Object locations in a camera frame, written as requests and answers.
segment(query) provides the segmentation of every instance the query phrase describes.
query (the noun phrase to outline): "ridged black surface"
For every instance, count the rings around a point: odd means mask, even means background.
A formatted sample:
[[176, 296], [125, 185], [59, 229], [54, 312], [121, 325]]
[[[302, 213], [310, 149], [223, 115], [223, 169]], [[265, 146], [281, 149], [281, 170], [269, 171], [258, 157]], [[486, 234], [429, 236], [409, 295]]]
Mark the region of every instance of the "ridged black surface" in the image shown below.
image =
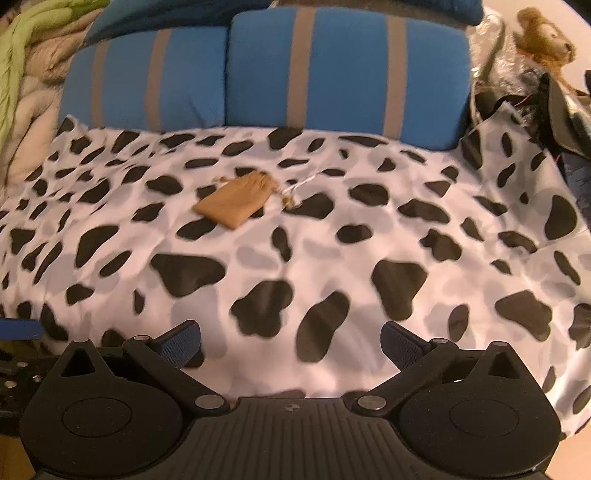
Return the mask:
[[[38, 476], [38, 480], [54, 478], [47, 473]], [[386, 420], [357, 416], [340, 399], [246, 398], [228, 415], [196, 421], [172, 455], [128, 478], [459, 480], [461, 477], [438, 471], [417, 459]], [[541, 473], [528, 477], [528, 480], [545, 479]]]

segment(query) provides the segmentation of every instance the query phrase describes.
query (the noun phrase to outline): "blue striped pillow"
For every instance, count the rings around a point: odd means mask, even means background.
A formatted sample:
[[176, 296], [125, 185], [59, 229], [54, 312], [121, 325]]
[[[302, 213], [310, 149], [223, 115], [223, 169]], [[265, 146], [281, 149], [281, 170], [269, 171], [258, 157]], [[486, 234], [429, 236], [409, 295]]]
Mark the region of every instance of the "blue striped pillow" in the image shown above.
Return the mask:
[[230, 28], [229, 125], [365, 132], [453, 148], [467, 122], [463, 32], [347, 8], [237, 15]]
[[175, 131], [225, 120], [226, 27], [147, 31], [80, 50], [60, 118], [91, 127]]

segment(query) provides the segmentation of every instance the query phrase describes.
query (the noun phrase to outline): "black spot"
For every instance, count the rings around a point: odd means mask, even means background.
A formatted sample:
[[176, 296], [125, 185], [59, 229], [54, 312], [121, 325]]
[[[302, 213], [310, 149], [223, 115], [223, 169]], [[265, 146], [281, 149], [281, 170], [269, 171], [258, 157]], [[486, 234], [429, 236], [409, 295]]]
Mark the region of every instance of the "black spot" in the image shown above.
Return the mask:
[[544, 225], [544, 233], [548, 240], [556, 240], [558, 238], [568, 235], [574, 231], [577, 226], [577, 212], [570, 204], [570, 202], [561, 197], [554, 195], [552, 197], [552, 208], [546, 225]]
[[43, 308], [41, 309], [41, 315], [39, 317], [39, 322], [43, 326], [43, 330], [51, 340], [55, 340], [56, 342], [67, 342], [68, 341], [68, 332], [65, 328], [60, 327], [56, 324], [56, 318], [53, 315], [53, 310], [47, 304], [43, 304]]
[[577, 342], [577, 350], [591, 346], [591, 305], [579, 303], [573, 310], [569, 338]]
[[467, 236], [473, 238], [474, 240], [478, 240], [479, 242], [484, 241], [484, 239], [482, 238], [482, 235], [478, 231], [478, 227], [476, 226], [476, 222], [474, 220], [472, 220], [470, 217], [466, 217], [466, 219], [463, 221], [463, 223], [460, 225], [460, 227], [462, 227], [462, 230], [464, 230], [464, 233]]
[[177, 236], [186, 240], [197, 240], [206, 233], [211, 232], [217, 223], [209, 218], [202, 218], [183, 225], [177, 231]]
[[45, 273], [45, 270], [47, 270], [49, 265], [51, 265], [56, 260], [56, 258], [60, 256], [62, 249], [63, 249], [63, 245], [61, 244], [61, 242], [58, 242], [50, 250], [50, 252], [47, 254], [47, 256], [41, 262], [41, 265], [39, 265], [39, 269], [37, 270], [37, 273], [35, 274], [35, 278], [33, 278], [33, 285], [37, 285], [39, 283], [39, 281], [41, 280], [41, 277]]
[[496, 185], [500, 189], [503, 188], [505, 185], [507, 185], [507, 180], [509, 180], [509, 177], [511, 177], [511, 175], [513, 175], [514, 173], [515, 173], [515, 164], [512, 163], [507, 168], [504, 168], [503, 170], [501, 170], [501, 172], [499, 173], [499, 176], [496, 178]]
[[37, 194], [37, 196], [43, 196], [47, 193], [47, 182], [43, 179], [39, 179], [35, 182], [35, 185], [33, 185], [33, 190], [35, 190], [35, 193]]
[[59, 197], [57, 199], [58, 202], [69, 202], [72, 199], [72, 196], [74, 195], [73, 192], [68, 192], [65, 193], [64, 195], [62, 195], [61, 197]]
[[145, 207], [138, 208], [133, 218], [131, 219], [132, 222], [152, 222], [156, 220], [156, 217], [160, 213], [160, 210], [164, 206], [163, 203], [151, 203], [150, 205], [146, 205]]
[[254, 143], [252, 143], [250, 140], [231, 143], [223, 149], [222, 155], [224, 155], [224, 157], [236, 157], [249, 148], [252, 148], [253, 145]]
[[94, 288], [85, 287], [81, 283], [75, 283], [66, 289], [66, 301], [72, 306], [79, 301], [86, 300], [95, 292]]
[[552, 309], [537, 300], [529, 290], [498, 300], [495, 310], [504, 319], [521, 325], [539, 342], [550, 336]]
[[78, 243], [78, 250], [76, 251], [76, 260], [74, 262], [76, 268], [85, 265], [100, 246], [118, 231], [119, 227], [117, 225], [100, 225], [83, 233]]
[[80, 165], [86, 165], [87, 163], [90, 163], [91, 161], [93, 161], [96, 157], [98, 157], [104, 151], [105, 151], [105, 148], [100, 147], [100, 148], [97, 148], [96, 150], [90, 152], [87, 156], [85, 156], [81, 160]]
[[447, 320], [447, 331], [449, 339], [452, 342], [462, 340], [464, 333], [468, 329], [468, 320], [470, 318], [470, 307], [468, 305], [458, 305], [449, 314]]
[[327, 168], [320, 173], [326, 175], [327, 177], [344, 177], [347, 175], [347, 172], [341, 170], [340, 168]]
[[340, 291], [311, 306], [295, 336], [295, 352], [301, 362], [316, 363], [324, 358], [335, 332], [349, 314], [349, 307], [349, 298]]
[[570, 264], [569, 259], [566, 258], [566, 255], [564, 253], [555, 251], [554, 261], [556, 262], [556, 265], [558, 265], [560, 271], [568, 278], [570, 278], [575, 285], [581, 285], [581, 277]]
[[147, 167], [146, 165], [139, 165], [137, 167], [130, 168], [125, 174], [125, 177], [123, 177], [121, 185], [123, 185], [124, 183], [133, 183], [135, 181], [138, 181], [141, 177], [144, 176], [144, 173], [146, 173], [149, 168], [150, 167]]
[[146, 305], [146, 298], [137, 290], [134, 290], [134, 312], [139, 315], [144, 311]]
[[289, 168], [289, 167], [293, 167], [294, 165], [305, 165], [309, 162], [310, 160], [305, 158], [305, 159], [297, 159], [297, 158], [286, 158], [285, 160], [281, 160], [277, 166], [279, 168]]
[[33, 307], [30, 301], [24, 301], [17, 306], [17, 316], [22, 320], [30, 320]]
[[137, 133], [137, 132], [132, 132], [130, 130], [123, 130], [119, 134], [117, 139], [115, 140], [115, 143], [113, 143], [113, 148], [111, 148], [111, 153], [119, 153], [121, 150], [123, 150], [125, 147], [127, 147], [127, 145], [129, 145], [131, 142], [133, 142], [138, 137], [139, 137], [139, 133]]
[[91, 181], [93, 179], [91, 170], [86, 170], [85, 172], [81, 173], [80, 176], [76, 179], [76, 181]]
[[80, 155], [91, 143], [90, 138], [87, 136], [76, 138], [75, 140], [72, 140], [72, 143], [70, 144], [70, 152]]
[[43, 173], [43, 167], [42, 166], [39, 166], [35, 170], [33, 170], [33, 173], [31, 173], [25, 179], [25, 181], [33, 181], [33, 180], [36, 180], [36, 179], [38, 179], [41, 176], [41, 173]]
[[63, 132], [71, 132], [74, 130], [74, 122], [69, 117], [64, 118], [60, 128], [57, 129], [56, 137], [59, 137]]
[[131, 154], [132, 157], [135, 157], [136, 155], [139, 155], [140, 153], [142, 153], [146, 148], [148, 148], [150, 146], [150, 144], [148, 145], [143, 145], [142, 147], [139, 147], [135, 152], [133, 152]]
[[378, 171], [381, 171], [381, 172], [392, 171], [395, 168], [396, 168], [396, 164], [394, 163], [394, 160], [386, 157], [384, 159], [384, 161], [382, 162], [382, 164], [378, 167]]
[[236, 167], [234, 168], [234, 173], [236, 177], [243, 177], [244, 175], [248, 175], [249, 173], [256, 171], [254, 167]]
[[302, 130], [299, 128], [279, 127], [267, 135], [269, 148], [273, 151], [281, 150], [294, 138], [299, 137]]
[[185, 168], [191, 170], [192, 168], [211, 167], [217, 163], [217, 158], [194, 158], [185, 162]]
[[462, 247], [452, 237], [433, 228], [430, 228], [427, 235], [420, 239], [420, 244], [430, 248], [433, 258], [438, 262], [459, 260], [462, 256]]
[[224, 135], [210, 135], [209, 137], [206, 137], [203, 140], [195, 142], [195, 144], [199, 145], [200, 147], [212, 147], [221, 138], [224, 138]]
[[427, 272], [416, 263], [380, 260], [371, 275], [386, 315], [400, 322], [413, 313], [413, 299], [427, 279]]
[[276, 227], [271, 234], [271, 245], [279, 252], [284, 262], [289, 262], [291, 258], [290, 241], [287, 232], [283, 227]]
[[108, 161], [105, 163], [105, 167], [115, 167], [117, 165], [123, 165], [125, 160], [121, 160], [119, 158], [114, 158], [113, 160]]
[[457, 182], [457, 176], [460, 174], [460, 172], [458, 171], [458, 169], [456, 167], [445, 167], [442, 171], [441, 171], [442, 175], [445, 175], [448, 179], [450, 179], [452, 182]]
[[31, 212], [29, 220], [35, 220], [39, 215], [41, 215], [41, 212], [45, 210], [46, 207], [47, 202], [41, 202], [39, 205], [37, 205], [35, 209]]
[[505, 152], [507, 158], [513, 155], [513, 142], [511, 141], [509, 134], [506, 132], [501, 137], [501, 145], [503, 146], [503, 152]]
[[167, 148], [175, 148], [193, 138], [195, 138], [193, 134], [176, 134], [160, 140], [160, 143]]
[[591, 385], [585, 388], [573, 402], [573, 414], [577, 415], [583, 411], [591, 400]]
[[234, 302], [230, 312], [243, 335], [272, 338], [281, 329], [281, 311], [293, 300], [294, 292], [284, 280], [264, 280], [245, 297]]
[[44, 242], [41, 245], [39, 245], [35, 250], [33, 250], [31, 253], [25, 255], [25, 258], [22, 259], [22, 263], [21, 263], [23, 270], [27, 270], [29, 272], [32, 272], [33, 270], [35, 270], [35, 267], [37, 266], [37, 257], [41, 253], [41, 250], [43, 250], [43, 247], [46, 245], [47, 245], [47, 242]]
[[398, 211], [405, 217], [422, 218], [426, 222], [449, 223], [449, 215], [437, 205], [424, 202], [419, 199], [412, 199], [398, 207]]
[[554, 365], [552, 365], [548, 369], [548, 373], [546, 374], [546, 378], [544, 379], [544, 383], [542, 384], [542, 392], [548, 393], [554, 387], [556, 383], [556, 369]]
[[75, 168], [63, 168], [61, 170], [58, 170], [55, 174], [55, 178], [62, 179], [63, 177], [66, 177], [67, 175], [72, 173], [74, 170]]
[[474, 197], [478, 203], [480, 203], [486, 210], [491, 212], [493, 215], [500, 217], [504, 213], [507, 213], [508, 209], [502, 203], [493, 202], [492, 200], [477, 195]]
[[100, 346], [103, 348], [108, 347], [117, 347], [123, 345], [123, 342], [126, 341], [123, 335], [121, 335], [117, 330], [109, 329], [103, 336], [100, 338]]
[[499, 272], [505, 275], [511, 275], [511, 267], [503, 260], [495, 260], [491, 262], [491, 265], [495, 267]]
[[87, 190], [82, 194], [82, 196], [78, 199], [79, 203], [97, 203], [109, 193], [111, 189], [111, 184], [109, 183], [108, 179], [103, 179], [99, 182], [96, 187]]
[[10, 230], [10, 238], [12, 241], [11, 251], [13, 255], [18, 255], [27, 243], [33, 240], [35, 230], [26, 230], [23, 228], [13, 228]]
[[175, 177], [170, 175], [160, 175], [155, 180], [148, 180], [146, 187], [148, 187], [148, 190], [167, 196], [176, 195], [183, 191], [183, 185]]
[[336, 232], [336, 238], [339, 242], [350, 245], [357, 244], [364, 240], [372, 238], [373, 232], [369, 225], [344, 225]]
[[480, 132], [474, 130], [470, 135], [460, 140], [462, 156], [472, 167], [482, 168], [482, 152], [480, 151]]
[[536, 171], [546, 158], [546, 154], [542, 151], [531, 159], [531, 171]]
[[60, 224], [57, 228], [57, 233], [61, 232], [64, 229], [64, 227], [66, 226], [66, 222], [68, 221], [68, 218], [70, 217], [71, 212], [72, 211], [70, 209], [67, 209], [65, 211], [65, 213], [61, 216]]
[[289, 215], [301, 215], [323, 220], [334, 208], [335, 203], [327, 194], [321, 192], [304, 199], [299, 206], [292, 209], [284, 209], [283, 211]]
[[123, 265], [125, 265], [125, 262], [127, 262], [130, 257], [131, 257], [130, 250], [126, 250], [125, 252], [121, 252], [113, 260], [111, 260], [103, 268], [100, 269], [99, 275], [103, 278], [112, 275], [113, 273], [118, 271], [121, 267], [123, 267]]
[[226, 275], [226, 268], [209, 257], [156, 254], [150, 266], [158, 272], [168, 293], [177, 299], [217, 283]]
[[509, 248], [523, 247], [530, 254], [535, 254], [538, 251], [538, 248], [535, 246], [533, 240], [529, 237], [526, 237], [525, 235], [521, 235], [521, 233], [509, 230], [499, 233], [498, 236], [499, 240], [501, 240], [501, 242], [503, 242]]
[[339, 140], [345, 140], [347, 142], [361, 145], [362, 147], [373, 148], [378, 145], [387, 145], [388, 143], [379, 138], [366, 137], [364, 135], [341, 135]]
[[390, 201], [390, 194], [383, 185], [375, 183], [362, 183], [349, 189], [349, 196], [368, 207], [387, 205]]
[[425, 182], [425, 186], [439, 198], [443, 198], [452, 184], [445, 180], [439, 180]]
[[426, 163], [427, 160], [425, 160], [425, 157], [423, 157], [422, 155], [419, 155], [416, 152], [410, 151], [410, 150], [401, 150], [400, 153], [406, 155], [408, 158], [410, 158], [411, 160], [414, 160], [415, 162], [418, 163]]
[[205, 197], [208, 197], [209, 195], [211, 195], [215, 191], [216, 191], [215, 185], [207, 185], [205, 187], [199, 187], [197, 190], [195, 190], [199, 200], [203, 200]]

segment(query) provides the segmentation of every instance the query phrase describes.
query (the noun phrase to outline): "teddy bear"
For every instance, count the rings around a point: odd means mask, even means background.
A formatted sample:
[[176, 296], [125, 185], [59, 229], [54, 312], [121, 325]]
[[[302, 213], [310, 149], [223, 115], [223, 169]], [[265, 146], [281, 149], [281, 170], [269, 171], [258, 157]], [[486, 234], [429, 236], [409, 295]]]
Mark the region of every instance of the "teddy bear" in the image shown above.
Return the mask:
[[563, 87], [577, 95], [561, 71], [576, 56], [577, 49], [573, 43], [536, 7], [520, 10], [517, 21], [523, 29], [523, 33], [514, 34], [519, 53], [546, 68]]

